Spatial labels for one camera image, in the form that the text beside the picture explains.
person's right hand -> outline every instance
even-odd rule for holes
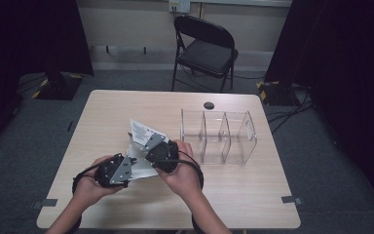
[[[193,158],[193,150],[190,143],[183,142],[181,140],[174,140],[174,142],[177,143],[178,151],[184,152]],[[193,159],[190,159],[183,153],[178,153],[178,156],[180,160],[189,161],[195,164]],[[180,196],[182,199],[202,192],[199,176],[197,175],[196,170],[189,165],[178,163],[177,168],[170,174],[167,174],[160,169],[156,170],[171,191]]]

transparent divider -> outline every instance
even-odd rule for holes
[[[257,144],[247,112],[181,110],[181,140],[192,145],[201,164],[247,162]]]

wall outlet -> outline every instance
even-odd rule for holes
[[[190,13],[190,2],[188,1],[168,1],[168,11],[178,13]]]

chair seat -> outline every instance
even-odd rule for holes
[[[234,60],[239,52],[235,49]],[[201,72],[217,74],[223,77],[230,68],[229,59],[231,49],[209,44],[201,40],[194,40],[177,58],[177,62]]]

wooden tabletop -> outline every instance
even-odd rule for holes
[[[103,156],[126,153],[130,119],[180,138],[181,109],[246,112],[252,117],[257,145],[245,165],[202,165],[204,193],[231,229],[297,228],[300,218],[293,203],[278,151],[260,99],[253,95],[93,91],[59,166],[37,224],[48,228],[72,197],[72,178]],[[158,177],[138,179],[88,208],[81,228],[191,229],[191,213]]]

